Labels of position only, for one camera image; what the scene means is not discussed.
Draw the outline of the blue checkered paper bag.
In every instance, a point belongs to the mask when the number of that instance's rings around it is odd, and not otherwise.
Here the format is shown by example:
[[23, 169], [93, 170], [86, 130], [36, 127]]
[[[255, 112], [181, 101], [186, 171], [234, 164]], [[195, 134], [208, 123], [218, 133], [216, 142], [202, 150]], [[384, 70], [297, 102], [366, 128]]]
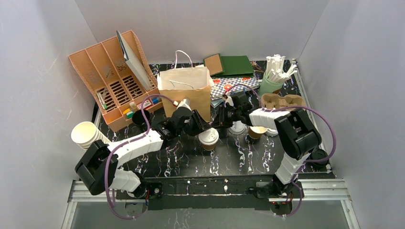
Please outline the blue checkered paper bag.
[[232, 86], [237, 84], [244, 84], [252, 89], [256, 89], [260, 86], [261, 80], [255, 77], [220, 77], [213, 79], [214, 85], [211, 87], [211, 100], [217, 100], [222, 97], [222, 95], [229, 90]]

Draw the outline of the kraft paper takeout bag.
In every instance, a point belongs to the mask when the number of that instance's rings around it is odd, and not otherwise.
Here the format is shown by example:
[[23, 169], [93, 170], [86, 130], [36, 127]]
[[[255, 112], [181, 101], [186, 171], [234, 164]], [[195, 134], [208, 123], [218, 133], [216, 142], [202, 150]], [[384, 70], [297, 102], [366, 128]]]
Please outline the kraft paper takeout bag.
[[211, 119], [211, 88], [213, 80], [207, 67], [178, 68], [178, 53], [175, 52], [174, 68], [161, 71], [157, 75], [158, 90], [161, 95], [173, 101], [181, 102], [183, 99], [190, 101], [189, 107], [197, 110], [206, 122]]

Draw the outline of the stack of white paper cups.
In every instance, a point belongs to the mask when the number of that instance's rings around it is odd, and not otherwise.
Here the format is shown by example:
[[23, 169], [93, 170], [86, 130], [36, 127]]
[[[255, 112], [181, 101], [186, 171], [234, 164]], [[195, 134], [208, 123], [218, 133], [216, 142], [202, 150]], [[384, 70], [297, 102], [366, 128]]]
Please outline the stack of white paper cups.
[[82, 149], [87, 150], [93, 142], [101, 140], [108, 144], [111, 141], [105, 136], [94, 123], [85, 121], [77, 124], [71, 131], [71, 139]]

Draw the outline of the stack of pulp cup carriers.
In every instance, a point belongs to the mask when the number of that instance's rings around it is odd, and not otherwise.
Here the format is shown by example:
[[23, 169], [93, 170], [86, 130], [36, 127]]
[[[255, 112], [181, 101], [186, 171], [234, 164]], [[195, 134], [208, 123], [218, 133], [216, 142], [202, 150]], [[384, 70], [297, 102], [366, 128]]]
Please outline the stack of pulp cup carriers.
[[261, 102], [265, 108], [270, 110], [294, 105], [306, 106], [306, 102], [301, 96], [293, 94], [280, 96], [278, 94], [266, 93], [261, 96]]

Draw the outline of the green cup with straws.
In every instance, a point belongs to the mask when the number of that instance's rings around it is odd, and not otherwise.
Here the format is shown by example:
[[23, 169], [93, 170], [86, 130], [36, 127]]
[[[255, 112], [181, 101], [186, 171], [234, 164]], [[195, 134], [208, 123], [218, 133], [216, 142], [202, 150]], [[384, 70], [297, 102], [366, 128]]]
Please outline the green cup with straws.
[[284, 72], [285, 56], [276, 54], [266, 57], [266, 71], [259, 87], [258, 94], [262, 96], [266, 93], [273, 93], [281, 89], [283, 84], [291, 79], [291, 76], [297, 73], [297, 65], [293, 64]]

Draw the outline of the stack of white cup lids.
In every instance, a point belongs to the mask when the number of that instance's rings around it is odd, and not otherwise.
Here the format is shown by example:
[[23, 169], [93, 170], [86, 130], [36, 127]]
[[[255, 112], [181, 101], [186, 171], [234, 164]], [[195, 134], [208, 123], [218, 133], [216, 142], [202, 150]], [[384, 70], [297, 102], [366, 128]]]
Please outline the stack of white cup lids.
[[275, 130], [275, 129], [268, 128], [268, 129], [266, 130], [266, 135], [268, 135], [268, 136], [277, 136], [277, 135], [278, 135], [278, 131]]

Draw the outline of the green paper bag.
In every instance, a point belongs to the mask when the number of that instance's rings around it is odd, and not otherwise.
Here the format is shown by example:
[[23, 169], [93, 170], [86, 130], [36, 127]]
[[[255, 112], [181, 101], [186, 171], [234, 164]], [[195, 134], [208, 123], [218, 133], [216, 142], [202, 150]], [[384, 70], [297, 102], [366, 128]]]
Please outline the green paper bag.
[[254, 70], [247, 56], [222, 56], [215, 54], [203, 60], [213, 77], [253, 77]]

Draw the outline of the red white card box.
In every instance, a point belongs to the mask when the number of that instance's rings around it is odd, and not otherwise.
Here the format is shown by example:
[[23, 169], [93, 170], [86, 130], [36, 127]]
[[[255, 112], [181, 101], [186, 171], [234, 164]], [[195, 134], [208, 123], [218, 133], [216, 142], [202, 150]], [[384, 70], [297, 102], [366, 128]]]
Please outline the red white card box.
[[147, 100], [146, 100], [145, 102], [143, 102], [142, 104], [141, 104], [141, 103], [137, 104], [137, 108], [138, 108], [139, 110], [141, 110], [141, 109], [148, 109], [148, 108], [151, 107], [151, 106], [153, 106], [153, 103], [151, 102], [150, 99], [147, 99]]

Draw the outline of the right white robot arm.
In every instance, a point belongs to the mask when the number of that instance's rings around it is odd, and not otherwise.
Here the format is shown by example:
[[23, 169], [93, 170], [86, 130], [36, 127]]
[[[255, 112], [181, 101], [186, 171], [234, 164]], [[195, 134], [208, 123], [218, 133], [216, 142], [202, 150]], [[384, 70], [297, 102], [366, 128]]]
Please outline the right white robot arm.
[[215, 129], [230, 128], [237, 121], [249, 127], [276, 130], [284, 156], [273, 176], [272, 193], [288, 193], [297, 179], [297, 172], [305, 160], [321, 143], [321, 136], [311, 122], [306, 108], [284, 107], [281, 111], [260, 108], [249, 102], [244, 92], [223, 95], [225, 102], [219, 106], [211, 126]]

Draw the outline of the single white cup lid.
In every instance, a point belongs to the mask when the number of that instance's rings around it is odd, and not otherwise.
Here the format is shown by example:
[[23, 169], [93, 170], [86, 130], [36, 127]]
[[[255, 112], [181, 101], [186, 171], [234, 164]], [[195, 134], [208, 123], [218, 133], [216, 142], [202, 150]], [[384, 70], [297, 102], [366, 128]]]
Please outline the single white cup lid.
[[233, 122], [233, 125], [228, 128], [228, 131], [233, 135], [241, 135], [245, 132], [246, 125], [241, 121]]

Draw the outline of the white board in organizer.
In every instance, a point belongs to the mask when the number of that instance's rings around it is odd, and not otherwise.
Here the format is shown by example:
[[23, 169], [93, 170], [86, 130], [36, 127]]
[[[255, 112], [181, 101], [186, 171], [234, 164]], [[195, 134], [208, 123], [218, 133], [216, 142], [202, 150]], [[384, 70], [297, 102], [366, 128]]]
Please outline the white board in organizer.
[[144, 65], [141, 63], [141, 61], [138, 59], [138, 57], [135, 55], [135, 53], [132, 51], [131, 47], [125, 40], [125, 38], [122, 36], [122, 34], [119, 31], [117, 32], [117, 37], [120, 43], [121, 50], [123, 52], [123, 57], [125, 60], [125, 63], [127, 66], [130, 68], [130, 70], [134, 73], [136, 78], [139, 80], [139, 82], [142, 84], [144, 89], [146, 91], [151, 90], [151, 84], [149, 81], [149, 75], [147, 74]]

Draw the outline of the green pen in organizer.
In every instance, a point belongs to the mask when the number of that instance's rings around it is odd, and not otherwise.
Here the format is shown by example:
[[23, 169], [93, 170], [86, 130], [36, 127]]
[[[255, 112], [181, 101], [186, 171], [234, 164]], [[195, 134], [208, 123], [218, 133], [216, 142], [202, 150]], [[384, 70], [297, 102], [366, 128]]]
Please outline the green pen in organizer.
[[106, 109], [108, 108], [108, 106], [107, 106], [107, 104], [105, 103], [102, 94], [101, 94], [100, 92], [97, 92], [96, 94], [97, 94], [97, 97], [98, 97], [99, 102], [101, 103], [103, 109], [106, 110]]

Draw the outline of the black cup lid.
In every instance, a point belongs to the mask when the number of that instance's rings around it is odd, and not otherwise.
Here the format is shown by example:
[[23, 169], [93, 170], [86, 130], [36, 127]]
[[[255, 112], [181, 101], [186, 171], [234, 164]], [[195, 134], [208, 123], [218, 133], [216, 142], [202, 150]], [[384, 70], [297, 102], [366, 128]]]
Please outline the black cup lid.
[[[324, 159], [327, 156], [328, 156], [328, 154], [326, 153], [326, 151], [318, 148], [317, 150], [314, 150], [311, 153], [311, 155], [309, 156], [309, 159], [310, 160], [320, 160], [320, 159]], [[323, 162], [310, 162], [309, 164], [311, 164], [315, 168], [322, 168], [322, 167], [325, 167], [328, 163], [329, 163], [329, 160], [326, 160]]]
[[139, 128], [147, 128], [147, 122], [143, 114], [147, 121], [150, 122], [150, 112], [147, 110], [137, 110], [132, 115], [132, 122]]

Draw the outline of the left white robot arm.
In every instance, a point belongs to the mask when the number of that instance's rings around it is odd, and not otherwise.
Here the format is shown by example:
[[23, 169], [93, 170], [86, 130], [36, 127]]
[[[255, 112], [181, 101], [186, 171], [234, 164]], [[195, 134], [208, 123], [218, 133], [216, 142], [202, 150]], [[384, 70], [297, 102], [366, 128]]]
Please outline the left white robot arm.
[[196, 136], [210, 128], [197, 110], [180, 107], [172, 117], [132, 138], [109, 144], [96, 140], [75, 166], [75, 172], [92, 195], [110, 189], [135, 192], [146, 182], [139, 173], [121, 169], [122, 165], [147, 153], [160, 151], [181, 134]]

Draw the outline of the orange plastic desk organizer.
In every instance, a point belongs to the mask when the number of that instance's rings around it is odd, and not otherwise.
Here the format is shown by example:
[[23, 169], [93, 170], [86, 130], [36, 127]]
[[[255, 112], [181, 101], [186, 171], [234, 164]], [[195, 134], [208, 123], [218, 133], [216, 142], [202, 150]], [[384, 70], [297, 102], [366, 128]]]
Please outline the orange plastic desk organizer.
[[[146, 91], [125, 63], [117, 36], [70, 54], [72, 66], [89, 89], [99, 106], [108, 127], [117, 132], [127, 127], [132, 120], [124, 113], [130, 103], [141, 103], [145, 97], [158, 94], [157, 79], [149, 67], [140, 41], [134, 31], [122, 33], [132, 51], [144, 65], [149, 75], [151, 90]], [[103, 96], [108, 108], [103, 109], [97, 92]]]

